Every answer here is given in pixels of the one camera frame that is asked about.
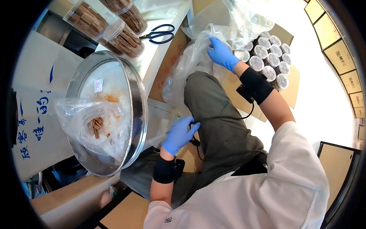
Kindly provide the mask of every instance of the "person's hand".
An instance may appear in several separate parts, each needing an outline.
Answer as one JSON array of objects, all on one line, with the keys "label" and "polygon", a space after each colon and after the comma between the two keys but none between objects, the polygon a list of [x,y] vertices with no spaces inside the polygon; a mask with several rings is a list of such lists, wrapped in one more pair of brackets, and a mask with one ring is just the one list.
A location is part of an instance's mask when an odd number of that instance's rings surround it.
[{"label": "person's hand", "polygon": [[189,125],[194,122],[192,116],[180,118],[174,123],[168,132],[168,137],[162,146],[172,155],[176,155],[178,150],[185,146],[193,137],[193,134],[198,130],[200,123],[196,123],[188,131]]},{"label": "person's hand", "polygon": [[234,66],[240,61],[236,56],[232,54],[229,48],[224,45],[219,39],[211,37],[211,44],[207,54],[210,56],[213,62],[222,65],[228,70],[234,72]]}]

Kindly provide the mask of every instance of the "floor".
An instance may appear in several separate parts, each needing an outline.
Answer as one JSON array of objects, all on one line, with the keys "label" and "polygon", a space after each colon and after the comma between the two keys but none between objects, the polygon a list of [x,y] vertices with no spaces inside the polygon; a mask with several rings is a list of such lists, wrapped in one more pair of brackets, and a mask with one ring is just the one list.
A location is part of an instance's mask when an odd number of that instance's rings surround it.
[{"label": "floor", "polygon": [[[295,109],[291,109],[295,120],[317,152],[320,141],[356,147],[358,120],[354,117],[348,95],[342,82],[331,64],[321,53],[315,31],[307,17],[304,0],[276,0],[282,14],[277,14],[275,23],[294,36],[291,44],[292,62],[300,72],[300,85]],[[168,107],[149,101],[150,109],[169,110]],[[173,117],[174,112],[164,114],[164,119]],[[245,120],[252,135],[257,136],[270,150],[274,130],[266,123],[250,116]],[[191,162],[199,162],[195,147],[187,145],[179,156]],[[199,170],[199,165],[192,165],[189,171]]]}]

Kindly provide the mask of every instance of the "jar lid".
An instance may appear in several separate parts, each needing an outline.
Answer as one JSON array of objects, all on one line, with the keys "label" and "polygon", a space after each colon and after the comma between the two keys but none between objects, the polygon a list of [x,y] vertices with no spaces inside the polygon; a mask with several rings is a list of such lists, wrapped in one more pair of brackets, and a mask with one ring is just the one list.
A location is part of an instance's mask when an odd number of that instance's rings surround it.
[{"label": "jar lid", "polygon": [[269,42],[269,40],[264,37],[260,37],[258,39],[258,44],[263,46],[266,50],[269,50],[269,48],[271,47],[271,43]]},{"label": "jar lid", "polygon": [[253,68],[254,71],[261,71],[264,68],[264,62],[261,58],[252,56],[249,59],[249,66]]},{"label": "jar lid", "polygon": [[120,9],[118,12],[115,13],[116,16],[119,16],[121,14],[126,13],[129,9],[131,9],[131,7],[134,5],[134,3],[132,1],[130,1],[130,3],[123,7],[122,9]]},{"label": "jar lid", "polygon": [[291,54],[291,49],[290,49],[290,46],[288,46],[288,44],[283,43],[281,45],[281,48],[282,48],[284,53]]},{"label": "jar lid", "polygon": [[237,49],[234,52],[234,55],[242,60],[244,63],[248,62],[249,58],[250,58],[250,54],[247,50],[242,50],[242,49]]},{"label": "jar lid", "polygon": [[253,49],[253,42],[249,41],[248,44],[244,46],[244,49],[250,52]]},{"label": "jar lid", "polygon": [[275,35],[272,35],[270,38],[269,38],[269,41],[272,43],[272,44],[275,44],[277,46],[281,46],[281,40],[276,37]]},{"label": "jar lid", "polygon": [[118,34],[122,32],[126,23],[122,19],[115,20],[112,24],[110,24],[103,33],[103,38],[106,41],[110,41],[117,37]]},{"label": "jar lid", "polygon": [[254,47],[254,53],[256,56],[260,57],[261,59],[265,59],[268,56],[267,50],[261,45],[256,45]]},{"label": "jar lid", "polygon": [[262,70],[262,74],[267,77],[267,82],[272,82],[276,79],[276,72],[275,70],[267,65],[267,66],[264,66],[263,70]]},{"label": "jar lid", "polygon": [[291,61],[290,55],[288,55],[287,53],[284,53],[282,55],[282,60],[284,62],[286,62],[288,65],[292,65],[292,61]]},{"label": "jar lid", "polygon": [[280,62],[279,69],[280,69],[280,72],[285,75],[290,74],[290,66],[284,61]]},{"label": "jar lid", "polygon": [[267,56],[267,61],[272,67],[277,67],[280,64],[280,59],[278,56],[272,52],[270,52]]},{"label": "jar lid", "polygon": [[271,34],[269,34],[267,31],[264,31],[264,32],[261,32],[259,34],[260,37],[264,37],[266,38],[267,40],[270,38]]},{"label": "jar lid", "polygon": [[277,84],[281,89],[285,89],[288,87],[288,79],[287,76],[285,74],[278,74],[277,78],[276,78]]},{"label": "jar lid", "polygon": [[274,53],[276,56],[281,57],[282,56],[282,50],[277,45],[271,45],[271,52]]}]

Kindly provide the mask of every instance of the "sleeve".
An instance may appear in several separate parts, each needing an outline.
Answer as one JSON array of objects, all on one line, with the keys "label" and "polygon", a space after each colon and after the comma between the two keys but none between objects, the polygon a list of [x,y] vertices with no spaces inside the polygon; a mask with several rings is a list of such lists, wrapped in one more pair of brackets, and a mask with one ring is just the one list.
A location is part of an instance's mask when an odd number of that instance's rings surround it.
[{"label": "sleeve", "polygon": [[165,201],[152,201],[143,223],[144,229],[160,229],[171,211],[172,208]]},{"label": "sleeve", "polygon": [[296,123],[274,134],[268,174],[259,188],[261,204],[277,228],[320,228],[329,198],[325,171]]}]

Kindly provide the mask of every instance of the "cabinet door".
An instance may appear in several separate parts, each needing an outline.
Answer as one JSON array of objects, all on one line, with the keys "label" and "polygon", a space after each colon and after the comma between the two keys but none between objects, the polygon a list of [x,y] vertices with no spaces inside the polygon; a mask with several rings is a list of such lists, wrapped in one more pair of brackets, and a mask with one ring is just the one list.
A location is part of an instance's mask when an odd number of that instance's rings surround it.
[{"label": "cabinet door", "polygon": [[329,182],[330,195],[326,210],[336,199],[351,165],[353,151],[332,145],[323,145],[319,160]]}]

